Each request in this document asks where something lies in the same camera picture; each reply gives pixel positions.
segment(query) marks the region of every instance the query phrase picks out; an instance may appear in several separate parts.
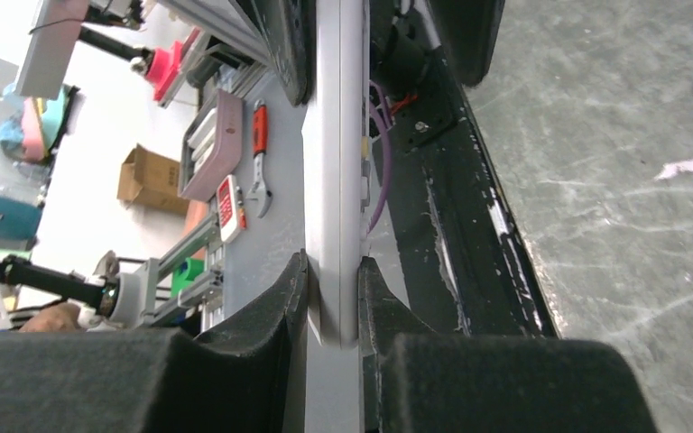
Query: adjustable wrench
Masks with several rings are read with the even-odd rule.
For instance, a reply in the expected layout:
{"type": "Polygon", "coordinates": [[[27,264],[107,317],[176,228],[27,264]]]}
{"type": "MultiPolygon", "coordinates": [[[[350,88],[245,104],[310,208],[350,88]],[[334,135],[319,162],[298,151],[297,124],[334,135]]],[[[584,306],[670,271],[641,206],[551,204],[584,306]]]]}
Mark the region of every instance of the adjustable wrench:
{"type": "Polygon", "coordinates": [[[263,218],[273,201],[272,192],[264,183],[264,155],[267,153],[267,105],[263,99],[254,106],[254,184],[245,195],[248,200],[259,202],[256,217],[263,218]]]}

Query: concrete floor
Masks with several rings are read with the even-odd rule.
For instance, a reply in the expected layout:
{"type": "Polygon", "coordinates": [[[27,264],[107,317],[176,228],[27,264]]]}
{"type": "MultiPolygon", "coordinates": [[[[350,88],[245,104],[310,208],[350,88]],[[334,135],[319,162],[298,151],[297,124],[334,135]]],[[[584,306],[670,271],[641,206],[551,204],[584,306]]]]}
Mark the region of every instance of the concrete floor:
{"type": "Polygon", "coordinates": [[[467,95],[561,334],[693,432],[693,1],[508,0],[467,95]]]}

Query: cardboard box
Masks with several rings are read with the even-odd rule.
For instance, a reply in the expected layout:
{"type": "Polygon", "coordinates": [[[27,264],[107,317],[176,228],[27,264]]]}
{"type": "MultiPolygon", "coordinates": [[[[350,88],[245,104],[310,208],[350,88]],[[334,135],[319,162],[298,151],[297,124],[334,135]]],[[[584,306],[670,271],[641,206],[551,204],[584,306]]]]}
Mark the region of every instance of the cardboard box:
{"type": "Polygon", "coordinates": [[[121,164],[118,199],[185,215],[189,200],[179,197],[179,174],[178,161],[137,144],[121,164]]]}

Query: green object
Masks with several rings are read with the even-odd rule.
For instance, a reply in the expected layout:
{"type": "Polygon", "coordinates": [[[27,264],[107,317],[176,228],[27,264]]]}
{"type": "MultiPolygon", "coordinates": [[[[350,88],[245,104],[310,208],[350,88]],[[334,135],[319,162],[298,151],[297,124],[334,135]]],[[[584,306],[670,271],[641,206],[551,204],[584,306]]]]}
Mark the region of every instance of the green object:
{"type": "Polygon", "coordinates": [[[42,101],[44,109],[41,111],[41,132],[43,145],[48,151],[57,140],[57,135],[60,135],[62,118],[65,116],[65,106],[68,103],[68,89],[63,86],[57,99],[42,101]]]}
{"type": "Polygon", "coordinates": [[[171,297],[176,297],[182,289],[189,286],[205,268],[206,264],[199,259],[187,259],[182,263],[171,276],[171,297]]]}
{"type": "Polygon", "coordinates": [[[24,258],[25,260],[31,260],[31,252],[30,251],[2,250],[2,249],[0,249],[0,260],[3,260],[7,255],[15,255],[17,257],[24,258]]]}

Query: black bracket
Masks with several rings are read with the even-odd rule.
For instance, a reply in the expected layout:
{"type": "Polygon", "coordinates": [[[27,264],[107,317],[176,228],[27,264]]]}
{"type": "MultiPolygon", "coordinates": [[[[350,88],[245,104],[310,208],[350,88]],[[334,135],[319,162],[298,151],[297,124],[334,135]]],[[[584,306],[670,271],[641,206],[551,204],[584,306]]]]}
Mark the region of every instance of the black bracket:
{"type": "Polygon", "coordinates": [[[45,290],[62,298],[79,300],[97,310],[103,307],[107,293],[107,286],[89,284],[72,274],[37,266],[14,255],[0,261],[0,283],[45,290]]]}
{"type": "Polygon", "coordinates": [[[394,114],[389,131],[392,143],[406,152],[424,146],[456,125],[448,93],[442,87],[434,62],[411,102],[394,114]]]}

